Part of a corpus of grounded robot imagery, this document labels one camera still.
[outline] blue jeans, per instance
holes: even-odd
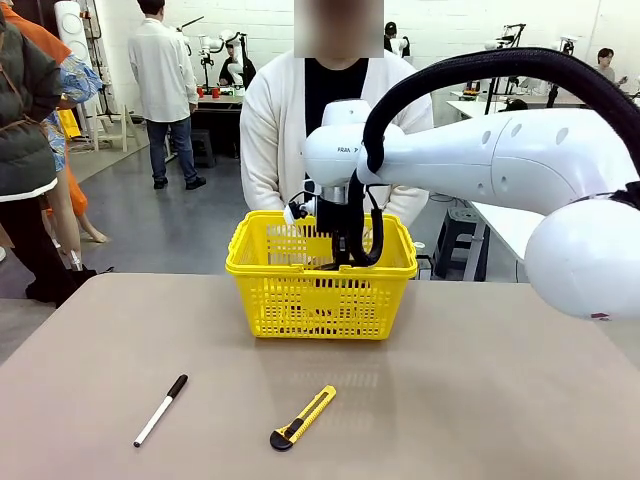
[[[178,160],[180,161],[184,179],[187,183],[191,183],[198,174],[193,160],[193,146],[191,145],[191,117],[173,123],[158,123],[147,120],[153,179],[156,182],[162,182],[166,178],[167,167],[164,163],[164,140],[169,128],[171,128],[171,133],[173,134],[173,143],[178,150]]]

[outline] white cardigan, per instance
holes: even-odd
[[[302,150],[306,140],[305,61],[293,52],[260,69],[247,89],[240,117],[242,186],[252,210],[283,210],[302,190]],[[397,55],[369,60],[362,98],[373,107],[391,87],[415,73]],[[394,122],[405,133],[433,128],[431,97],[403,110]],[[386,213],[410,225],[427,203],[428,193],[402,186],[371,189]]]

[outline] black pants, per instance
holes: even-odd
[[[0,202],[0,224],[15,245],[16,257],[51,292],[53,301],[62,305],[78,287],[44,229],[38,199]]]

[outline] basket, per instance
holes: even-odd
[[[364,245],[372,243],[371,217]],[[287,225],[282,212],[252,212],[231,240],[227,271],[237,281],[256,337],[384,340],[410,278],[416,251],[397,217],[384,216],[384,249],[375,267],[318,267],[332,262],[331,236],[315,219]]]

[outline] white wall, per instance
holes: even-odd
[[[595,63],[597,51],[616,51],[618,76],[629,75],[636,87],[640,75],[640,40],[632,14],[637,0],[386,0],[385,21],[395,21],[399,33],[412,42],[416,68],[438,60],[484,49],[487,40],[501,35],[505,24],[526,23],[522,46],[549,47],[563,34],[580,37],[576,56]],[[181,25],[205,15],[204,21],[185,30],[193,36],[216,35],[224,29],[246,32],[249,52],[257,68],[293,46],[294,0],[167,0],[166,23]],[[127,38],[143,18],[135,0],[97,0],[100,22],[118,101],[139,108],[137,86],[127,59]],[[225,53],[219,54],[211,78],[217,79]],[[194,71],[204,75],[197,55]],[[434,95],[437,123],[449,123],[444,105],[447,92]]]

